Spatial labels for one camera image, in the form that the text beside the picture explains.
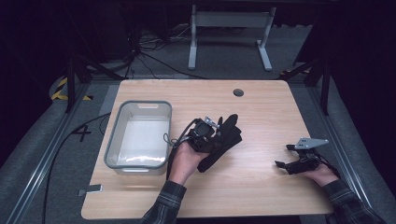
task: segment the gray plastic container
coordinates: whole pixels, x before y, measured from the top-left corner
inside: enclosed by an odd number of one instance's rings
[[[119,175],[162,175],[169,151],[172,106],[165,101],[127,101],[120,106],[105,164]]]

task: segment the human arm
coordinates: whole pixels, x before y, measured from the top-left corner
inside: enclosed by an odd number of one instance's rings
[[[168,180],[163,185],[156,202],[143,216],[140,223],[176,222],[181,201],[187,190],[184,184],[194,173],[199,162],[207,155],[208,153],[195,152],[187,142],[180,144],[173,159]]]
[[[375,211],[366,206],[361,199],[326,165],[321,164],[315,171],[302,175],[313,179],[323,187],[333,206],[338,224],[344,223],[386,223]]]

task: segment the light wood surface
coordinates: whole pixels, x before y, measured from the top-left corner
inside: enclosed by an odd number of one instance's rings
[[[233,90],[244,91],[242,97]],[[284,81],[265,80],[127,80],[122,81],[92,174],[81,214],[87,219],[140,218],[154,204],[165,175],[117,175],[104,163],[106,146],[120,104],[128,100],[167,101],[172,105],[171,138],[178,138],[196,118],[217,121],[237,114],[243,141],[205,173],[194,173],[179,217],[241,217],[327,214],[332,211],[312,180],[288,175],[274,161],[298,160],[286,150],[309,137]]]

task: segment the plaid shirt sleeve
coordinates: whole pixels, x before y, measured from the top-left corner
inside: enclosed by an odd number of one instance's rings
[[[367,207],[342,180],[333,181],[323,188],[332,203],[338,224],[386,223],[371,207]]]
[[[177,213],[186,190],[184,186],[167,180],[154,205],[142,217],[140,223],[176,223]]]

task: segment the black cross mark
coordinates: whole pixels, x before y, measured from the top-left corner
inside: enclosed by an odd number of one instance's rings
[[[81,134],[81,138],[79,139],[79,142],[82,142],[82,141],[84,141],[85,134],[90,134],[91,133],[91,132],[87,132],[87,130],[88,130],[88,125],[85,125],[84,126],[84,131],[82,131],[82,132],[75,131],[75,132],[73,132],[73,134]]]

